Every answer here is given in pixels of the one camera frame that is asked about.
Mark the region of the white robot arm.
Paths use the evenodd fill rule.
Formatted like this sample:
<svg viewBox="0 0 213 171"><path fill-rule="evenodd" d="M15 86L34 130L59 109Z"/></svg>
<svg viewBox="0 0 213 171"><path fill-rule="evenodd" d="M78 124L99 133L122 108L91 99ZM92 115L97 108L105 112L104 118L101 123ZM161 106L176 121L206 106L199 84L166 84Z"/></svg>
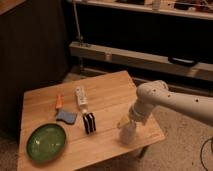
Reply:
<svg viewBox="0 0 213 171"><path fill-rule="evenodd" d="M129 113L118 122L119 129L131 121L141 122L145 125L157 106L167 107L213 126L213 97L172 92L162 80L139 85L136 89L136 96L137 99L131 105Z"/></svg>

